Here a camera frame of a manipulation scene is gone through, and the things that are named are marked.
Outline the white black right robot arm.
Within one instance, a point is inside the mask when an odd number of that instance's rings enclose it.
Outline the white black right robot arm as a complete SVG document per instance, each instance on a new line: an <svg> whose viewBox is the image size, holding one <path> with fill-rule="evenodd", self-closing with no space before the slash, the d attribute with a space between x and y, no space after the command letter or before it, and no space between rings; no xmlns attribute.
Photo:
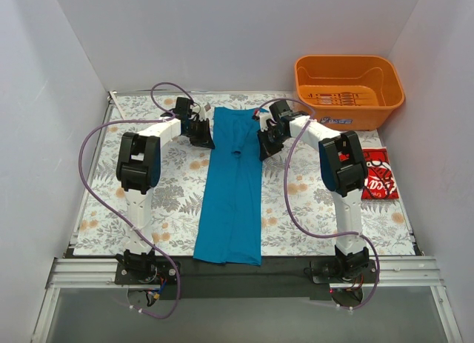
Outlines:
<svg viewBox="0 0 474 343"><path fill-rule="evenodd" d="M317 259L310 265L316 282L340 279L351 282L369 267L369 250L361 222L361 197L368 175L358 135L353 131L330 129L303 111L290 108L287 98L266 103L267 112L257 108L253 119L257 132L260 159L280 152L284 142L302 141L318 151L321 179L330 191L336 214L335 254Z"/></svg>

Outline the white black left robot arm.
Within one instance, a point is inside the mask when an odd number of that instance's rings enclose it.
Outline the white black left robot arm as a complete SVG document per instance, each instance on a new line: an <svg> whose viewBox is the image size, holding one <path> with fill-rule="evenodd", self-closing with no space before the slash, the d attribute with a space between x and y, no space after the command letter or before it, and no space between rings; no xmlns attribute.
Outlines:
<svg viewBox="0 0 474 343"><path fill-rule="evenodd" d="M132 224L124 252L116 258L123 274L143 284L175 284L178 272L171 264L159 261L149 245L153 241L151 204L161 176L162 148L179 136L186 136L195 147L215 147L208 104L201 106L178 97L175 107L160 120L137 133L123 134L116 168L125 194L127 219Z"/></svg>

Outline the teal blue t shirt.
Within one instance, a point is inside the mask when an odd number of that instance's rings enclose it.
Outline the teal blue t shirt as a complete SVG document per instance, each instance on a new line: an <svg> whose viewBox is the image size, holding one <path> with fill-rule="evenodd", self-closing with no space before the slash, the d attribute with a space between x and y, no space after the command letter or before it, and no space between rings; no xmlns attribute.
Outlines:
<svg viewBox="0 0 474 343"><path fill-rule="evenodd" d="M254 110L217 107L193 258L261 265L261 181Z"/></svg>

